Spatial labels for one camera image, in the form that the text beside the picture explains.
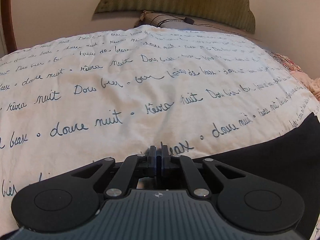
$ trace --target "round joint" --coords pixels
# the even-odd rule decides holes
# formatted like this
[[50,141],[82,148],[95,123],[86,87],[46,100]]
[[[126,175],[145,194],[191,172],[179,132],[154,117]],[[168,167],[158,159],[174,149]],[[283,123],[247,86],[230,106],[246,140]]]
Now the round joint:
[[205,188],[197,188],[194,190],[193,193],[198,197],[206,197],[207,195],[209,195],[210,192]]
[[119,190],[118,188],[110,188],[106,191],[106,194],[110,197],[118,197],[120,196],[122,193],[121,190]]

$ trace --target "bed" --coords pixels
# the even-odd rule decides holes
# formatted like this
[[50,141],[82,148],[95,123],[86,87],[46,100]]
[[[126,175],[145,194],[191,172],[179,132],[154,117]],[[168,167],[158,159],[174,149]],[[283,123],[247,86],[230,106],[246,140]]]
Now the bed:
[[[26,185],[167,144],[172,154],[214,155],[234,166],[241,156],[246,169],[279,182],[280,171],[312,162],[301,175],[291,171],[301,180],[289,185],[306,202],[298,230],[309,237],[320,210],[319,149],[308,148],[319,131],[317,98],[250,34],[225,25],[176,27],[180,20],[164,20],[180,16],[152,14],[134,29],[60,38],[0,59],[0,235],[16,229],[10,204]],[[299,158],[270,146],[259,155],[259,147],[300,138],[303,129],[313,141],[301,141],[305,152],[292,154]]]

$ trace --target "white fabric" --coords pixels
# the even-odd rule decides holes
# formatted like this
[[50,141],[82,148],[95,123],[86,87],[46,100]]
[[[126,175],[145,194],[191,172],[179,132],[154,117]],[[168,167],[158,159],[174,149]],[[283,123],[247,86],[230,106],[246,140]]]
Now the white fabric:
[[231,34],[145,25],[61,38],[0,65],[0,235],[16,228],[12,195],[30,183],[161,142],[192,158],[246,147],[319,111],[278,62]]

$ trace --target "beige wall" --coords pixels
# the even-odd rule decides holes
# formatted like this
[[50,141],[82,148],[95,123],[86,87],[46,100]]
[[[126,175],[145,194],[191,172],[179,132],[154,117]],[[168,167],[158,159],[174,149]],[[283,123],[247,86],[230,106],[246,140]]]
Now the beige wall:
[[[100,0],[12,0],[18,49],[61,37],[128,29],[139,13],[93,16]],[[320,0],[250,0],[256,37],[308,73],[320,77]]]

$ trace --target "circular cap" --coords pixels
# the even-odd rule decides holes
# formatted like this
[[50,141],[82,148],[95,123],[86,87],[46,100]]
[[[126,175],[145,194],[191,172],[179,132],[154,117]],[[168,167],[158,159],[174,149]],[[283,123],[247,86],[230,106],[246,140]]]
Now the circular cap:
[[119,190],[118,188],[110,188],[106,191],[106,194],[110,197],[118,197],[121,195],[122,191]]
[[66,208],[72,201],[69,192],[61,189],[49,189],[35,197],[35,204],[44,211],[57,211]]
[[245,203],[259,211],[271,211],[277,209],[281,205],[281,198],[268,190],[255,190],[244,196]]
[[194,190],[193,193],[199,197],[205,197],[205,196],[209,195],[210,192],[209,192],[209,190],[207,190],[205,188],[197,188]]

